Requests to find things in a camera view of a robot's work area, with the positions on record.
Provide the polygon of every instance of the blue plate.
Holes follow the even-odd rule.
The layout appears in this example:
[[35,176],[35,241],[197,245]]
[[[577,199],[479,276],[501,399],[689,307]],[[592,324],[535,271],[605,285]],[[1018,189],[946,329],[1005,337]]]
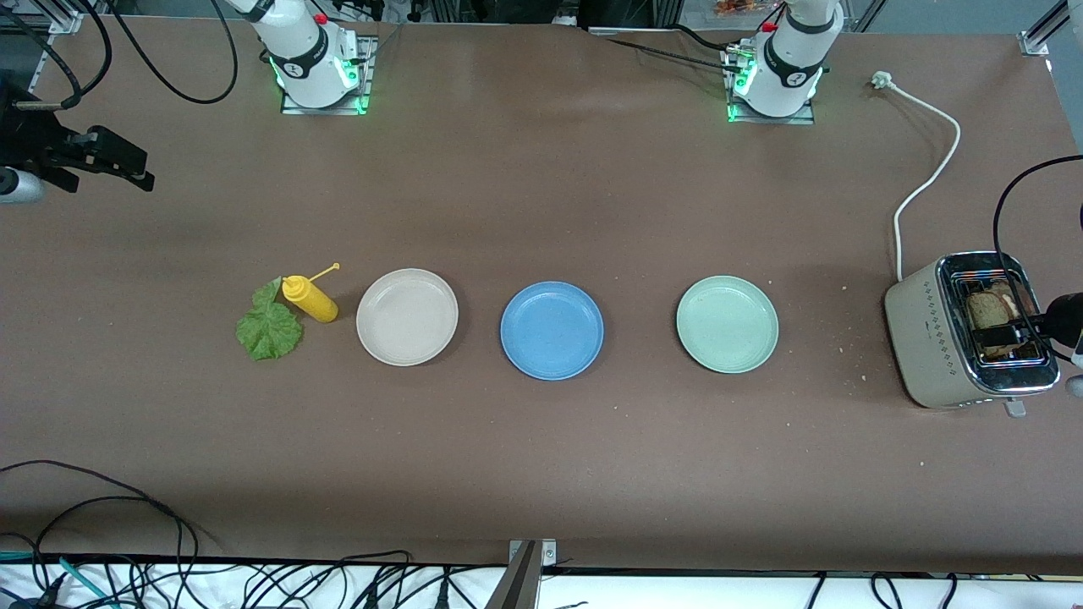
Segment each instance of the blue plate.
[[563,282],[526,287],[508,302],[500,344],[511,363],[542,380],[587,370],[602,350],[602,312],[586,291]]

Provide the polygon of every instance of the green leaf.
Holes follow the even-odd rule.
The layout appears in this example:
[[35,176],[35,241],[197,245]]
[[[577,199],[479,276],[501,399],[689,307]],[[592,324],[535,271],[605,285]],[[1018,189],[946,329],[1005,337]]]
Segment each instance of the green leaf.
[[252,294],[252,306],[258,308],[274,302],[275,297],[278,296],[279,288],[282,288],[282,277],[272,280]]
[[[261,287],[257,295],[271,284]],[[237,322],[237,340],[253,361],[277,359],[289,353],[301,340],[301,333],[297,316],[280,302],[264,302],[252,307]]]

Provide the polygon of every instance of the plate rim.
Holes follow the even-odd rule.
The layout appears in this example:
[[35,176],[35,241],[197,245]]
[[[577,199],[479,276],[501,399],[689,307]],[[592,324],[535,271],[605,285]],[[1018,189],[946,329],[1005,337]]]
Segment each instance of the plate rim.
[[[695,291],[697,288],[702,289],[703,287],[702,284],[705,284],[707,282],[717,282],[717,281],[730,281],[736,283],[738,285],[741,285],[742,287],[751,288],[755,293],[758,293],[764,298],[764,301],[767,303],[767,312],[769,313],[769,321],[771,322],[772,326],[772,332],[771,332],[772,336],[769,341],[770,345],[766,349],[764,357],[754,365],[745,366],[742,368],[732,368],[732,370],[725,370],[718,366],[712,366],[706,362],[704,362],[695,352],[693,352],[692,349],[689,348],[689,345],[686,341],[686,337],[681,332],[681,324],[680,324],[681,311],[682,310],[687,311],[687,307],[690,306],[687,304],[688,301],[691,299],[690,295],[692,295],[692,293]],[[681,295],[680,301],[677,303],[677,313],[674,315],[674,324],[677,326],[677,338],[680,341],[681,348],[684,349],[684,352],[688,353],[693,360],[695,360],[695,362],[699,363],[701,366],[712,372],[717,372],[720,374],[744,374],[752,372],[758,368],[759,366],[764,365],[765,363],[767,363],[767,361],[771,359],[771,355],[774,354],[774,350],[779,346],[779,334],[780,334],[779,312],[774,308],[774,302],[771,301],[771,298],[767,295],[767,293],[760,289],[759,286],[757,286],[756,284],[752,283],[751,281],[744,277],[739,277],[736,275],[710,275],[707,277],[703,277],[700,281],[692,284],[691,286],[689,286],[689,288],[684,290],[684,294]]]
[[[537,374],[524,370],[523,366],[520,365],[520,363],[517,362],[514,358],[511,357],[511,353],[508,350],[508,339],[506,338],[506,336],[509,323],[508,318],[509,313],[511,312],[512,304],[514,304],[516,301],[519,300],[520,297],[522,297],[529,290],[544,288],[545,286],[560,286],[561,289],[572,288],[573,294],[586,299],[586,302],[589,303],[589,311],[591,313],[591,316],[593,316],[595,320],[597,320],[598,338],[596,341],[597,346],[593,349],[593,353],[591,353],[590,358],[578,370],[575,370],[571,374],[562,376],[538,376]],[[523,303],[520,303],[518,310],[522,310],[522,307]],[[511,362],[511,365],[513,365],[516,370],[518,370],[519,372],[525,374],[531,378],[536,378],[538,380],[545,380],[545,381],[559,381],[559,380],[567,380],[570,378],[574,378],[583,374],[587,368],[589,368],[595,363],[595,360],[597,360],[598,355],[601,354],[602,347],[604,345],[605,345],[605,319],[604,315],[602,315],[601,307],[598,306],[598,302],[595,301],[595,299],[590,296],[590,294],[587,293],[587,290],[583,289],[582,287],[573,283],[548,280],[530,284],[520,289],[519,291],[517,291],[516,295],[512,296],[510,300],[508,300],[508,303],[505,304],[504,307],[504,312],[500,314],[500,348],[504,351],[504,357],[507,358],[509,362]]]
[[[365,339],[362,336],[361,316],[362,316],[362,311],[364,310],[365,307],[365,298],[373,291],[373,288],[375,288],[381,282],[392,281],[394,278],[393,275],[397,274],[413,274],[415,276],[419,274],[420,276],[430,280],[435,285],[435,287],[438,287],[442,293],[445,293],[447,296],[451,297],[452,311],[454,313],[454,321],[452,323],[451,332],[448,333],[447,338],[441,344],[440,348],[438,348],[432,354],[426,357],[425,359],[408,360],[405,362],[389,361],[388,359],[382,358],[379,354],[375,353],[373,349],[365,344]],[[441,277],[439,274],[429,271],[427,269],[418,269],[416,267],[395,269],[394,271],[390,271],[377,277],[376,281],[374,281],[371,284],[368,285],[367,288],[365,288],[365,293],[361,296],[361,300],[357,302],[357,313],[354,315],[354,328],[357,332],[357,339],[361,340],[361,346],[365,348],[365,351],[367,351],[368,354],[371,355],[376,361],[387,364],[389,366],[396,366],[396,367],[409,367],[409,366],[420,365],[423,364],[425,362],[431,361],[436,355],[443,353],[444,349],[446,349],[447,346],[451,345],[452,340],[455,338],[455,333],[458,331],[458,327],[459,327],[459,299],[455,295],[455,290],[447,283],[447,281],[444,280],[444,277]]]

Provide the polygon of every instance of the white plate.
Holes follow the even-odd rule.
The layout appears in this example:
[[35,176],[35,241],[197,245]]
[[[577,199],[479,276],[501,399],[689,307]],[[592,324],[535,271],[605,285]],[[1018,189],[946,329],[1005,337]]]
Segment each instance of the white plate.
[[447,282],[421,269],[376,280],[357,306],[357,337],[374,358],[416,366],[435,358],[455,336],[459,303]]

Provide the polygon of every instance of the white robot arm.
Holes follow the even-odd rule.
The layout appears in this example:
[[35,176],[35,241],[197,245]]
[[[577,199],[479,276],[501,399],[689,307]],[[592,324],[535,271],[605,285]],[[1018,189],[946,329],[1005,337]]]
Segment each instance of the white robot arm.
[[278,85],[298,105],[322,108],[360,85],[357,35],[309,14],[304,0],[226,0],[256,28]]
[[843,29],[838,0],[790,0],[773,31],[758,31],[749,41],[755,64],[733,92],[759,114],[791,116],[815,94],[827,56]]

